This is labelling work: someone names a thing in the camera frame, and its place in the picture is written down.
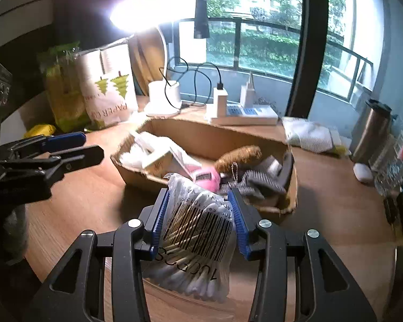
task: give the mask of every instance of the metal screw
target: metal screw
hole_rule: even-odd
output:
[[[7,104],[8,96],[9,96],[9,87],[6,87],[6,89],[3,91],[3,97],[2,97],[0,105],[6,105]]]
[[[269,228],[272,226],[272,222],[270,220],[267,219],[261,219],[258,222],[258,225],[261,226],[262,228]]]
[[[142,222],[139,219],[131,219],[128,221],[128,226],[130,228],[138,228]]]
[[[81,233],[81,236],[93,236],[94,233],[91,230],[85,230]]]
[[[317,238],[319,237],[319,232],[316,231],[315,229],[310,229],[308,230],[308,236],[311,238]]]

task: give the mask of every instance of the yellow object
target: yellow object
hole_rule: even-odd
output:
[[[34,136],[44,135],[51,136],[57,129],[53,125],[35,125],[32,129],[24,134],[24,138],[30,138]]]

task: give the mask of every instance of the wooden desk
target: wooden desk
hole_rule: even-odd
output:
[[[146,98],[138,100],[143,107]],[[203,120],[203,115],[202,108],[188,108],[180,118]],[[30,239],[26,258],[41,281],[81,231],[115,230],[155,200],[155,195],[126,187],[109,159],[134,126],[124,123],[87,134],[87,145],[98,144],[104,149],[104,161],[99,166],[67,174],[54,185],[51,199],[28,207]],[[282,126],[230,129],[280,141],[285,139]],[[373,187],[355,179],[349,159],[316,155],[300,148],[293,148],[293,153],[299,179],[299,203],[294,214],[283,218],[281,226],[295,231],[310,228],[320,231],[351,271],[376,314],[381,316],[389,291],[395,247],[381,197]],[[257,269],[257,262],[248,263],[235,253],[229,298],[236,305],[238,321],[247,321],[249,316]],[[157,311],[161,309],[158,299],[147,296],[147,301],[151,315],[155,312],[156,316],[165,316],[154,321],[174,321],[166,311]],[[105,310],[106,320],[112,320],[110,301],[106,302]]]

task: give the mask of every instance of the white towel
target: white towel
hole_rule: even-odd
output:
[[[305,150],[321,153],[333,148],[330,130],[302,118],[282,118],[287,143]]]

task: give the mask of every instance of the lamp light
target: lamp light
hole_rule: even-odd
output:
[[[114,7],[110,15],[116,27],[130,34],[153,27],[158,30],[164,47],[164,77],[167,76],[167,46],[158,25],[180,19],[176,6],[178,0],[124,0]],[[169,86],[165,80],[154,81],[149,83],[148,88],[149,103],[144,110],[147,116],[169,116],[179,112],[182,105],[179,83],[173,81],[173,85]]]

